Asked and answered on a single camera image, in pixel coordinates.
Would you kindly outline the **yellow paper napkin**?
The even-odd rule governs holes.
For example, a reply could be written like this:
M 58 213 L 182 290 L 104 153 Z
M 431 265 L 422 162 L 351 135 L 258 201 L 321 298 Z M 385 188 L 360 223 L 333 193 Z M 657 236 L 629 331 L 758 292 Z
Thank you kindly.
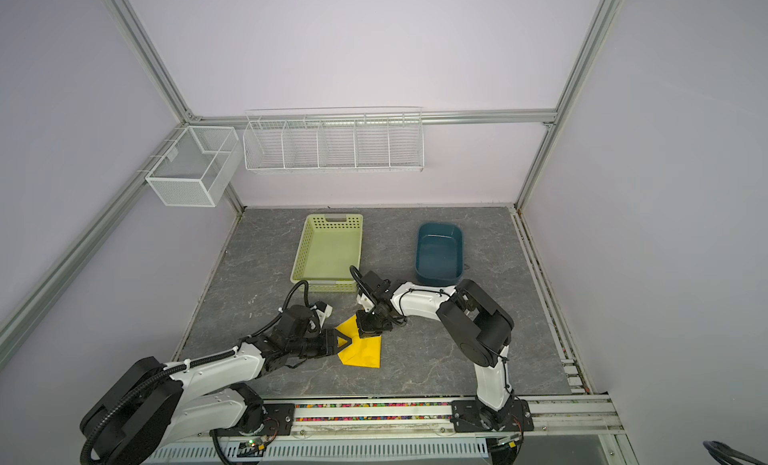
M 382 338 L 362 338 L 359 335 L 357 318 L 350 317 L 336 327 L 336 330 L 351 339 L 351 343 L 337 356 L 345 366 L 379 369 L 381 366 Z

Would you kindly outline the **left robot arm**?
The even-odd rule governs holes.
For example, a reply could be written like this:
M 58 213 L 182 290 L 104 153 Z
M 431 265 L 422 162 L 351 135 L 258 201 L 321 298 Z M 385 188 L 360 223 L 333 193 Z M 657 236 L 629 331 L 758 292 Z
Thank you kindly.
M 307 281 L 293 288 L 303 291 L 301 303 L 285 298 L 277 316 L 225 351 L 177 362 L 136 361 L 81 420 L 80 462 L 140 464 L 200 432 L 262 430 L 271 418 L 249 381 L 336 355 L 353 342 L 326 326 L 332 308 L 309 301 Z

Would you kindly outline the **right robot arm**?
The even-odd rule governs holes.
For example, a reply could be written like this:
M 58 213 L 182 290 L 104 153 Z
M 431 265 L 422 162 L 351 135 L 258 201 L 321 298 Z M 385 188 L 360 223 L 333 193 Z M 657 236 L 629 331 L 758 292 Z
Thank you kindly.
M 476 282 L 435 287 L 385 280 L 352 265 L 357 286 L 359 336 L 372 338 L 403 326 L 412 317 L 438 321 L 473 364 L 477 390 L 475 416 L 467 421 L 483 430 L 501 431 L 514 423 L 514 391 L 508 353 L 514 321 Z

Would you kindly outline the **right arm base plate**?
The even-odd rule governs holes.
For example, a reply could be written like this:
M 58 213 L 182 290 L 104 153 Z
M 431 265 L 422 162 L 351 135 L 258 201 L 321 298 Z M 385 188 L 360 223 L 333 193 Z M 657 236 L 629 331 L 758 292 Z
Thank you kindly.
M 530 432 L 535 429 L 527 401 L 511 397 L 500 410 L 494 410 L 478 399 L 454 400 L 451 422 L 456 432 Z

